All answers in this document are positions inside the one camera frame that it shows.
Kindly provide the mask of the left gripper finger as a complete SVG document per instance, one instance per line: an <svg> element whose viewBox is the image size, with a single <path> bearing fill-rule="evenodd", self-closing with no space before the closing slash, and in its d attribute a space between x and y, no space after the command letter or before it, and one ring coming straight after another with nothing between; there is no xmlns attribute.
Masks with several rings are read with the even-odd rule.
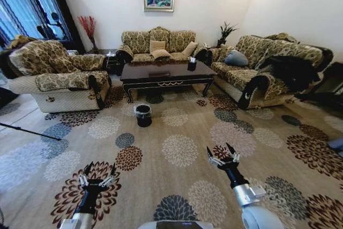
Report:
<svg viewBox="0 0 343 229"><path fill-rule="evenodd" d="M83 169L83 172L79 175L79 182L82 186L88 186L88 174L93 166L93 162L86 165L86 167Z"/></svg>
<svg viewBox="0 0 343 229"><path fill-rule="evenodd" d="M109 176L103 179L103 181L99 183L99 187L107 187L108 185L110 185L115 179L115 173L116 173L116 163L113 164L113 167L111 169Z"/></svg>

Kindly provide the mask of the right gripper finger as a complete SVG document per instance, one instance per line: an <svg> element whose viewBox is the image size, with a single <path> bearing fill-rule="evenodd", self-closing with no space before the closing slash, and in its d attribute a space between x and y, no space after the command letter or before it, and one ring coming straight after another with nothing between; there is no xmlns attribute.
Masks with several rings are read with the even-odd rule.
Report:
<svg viewBox="0 0 343 229"><path fill-rule="evenodd" d="M208 160L211 164L214 164L216 166L222 166L225 164L223 161L221 161L220 159L213 156L213 154L212 154L212 152L208 146L206 147L206 149L207 149Z"/></svg>
<svg viewBox="0 0 343 229"><path fill-rule="evenodd" d="M236 152L235 149L231 145L229 145L228 143L226 143L226 145L227 145L227 148L230 152L229 160L231 162L239 162L240 161L240 153Z"/></svg>

